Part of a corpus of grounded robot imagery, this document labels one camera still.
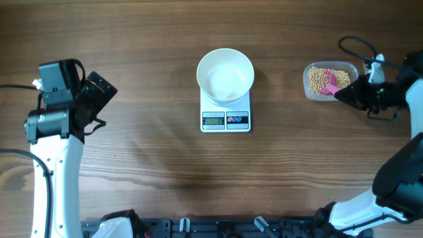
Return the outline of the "pink plastic measuring scoop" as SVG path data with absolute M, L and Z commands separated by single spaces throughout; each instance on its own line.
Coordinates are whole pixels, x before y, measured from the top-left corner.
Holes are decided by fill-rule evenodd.
M 325 70 L 324 73 L 328 77 L 328 83 L 323 89 L 320 90 L 320 93 L 323 95 L 335 95 L 340 90 L 336 86 L 337 78 L 330 70 Z

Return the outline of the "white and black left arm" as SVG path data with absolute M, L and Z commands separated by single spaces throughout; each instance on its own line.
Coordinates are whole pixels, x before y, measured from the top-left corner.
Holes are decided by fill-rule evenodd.
M 34 162 L 33 237 L 82 237 L 79 169 L 88 132 L 99 112 L 118 92 L 97 72 L 85 73 L 77 59 L 43 63 L 37 108 L 24 123 Z

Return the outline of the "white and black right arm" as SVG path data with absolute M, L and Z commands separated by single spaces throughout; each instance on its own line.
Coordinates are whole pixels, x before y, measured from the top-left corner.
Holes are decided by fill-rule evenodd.
M 394 83 L 361 75 L 335 98 L 368 114 L 389 107 L 410 112 L 411 140 L 377 172 L 371 190 L 316 211 L 309 237 L 369 237 L 372 227 L 422 219 L 422 51 L 409 53 Z

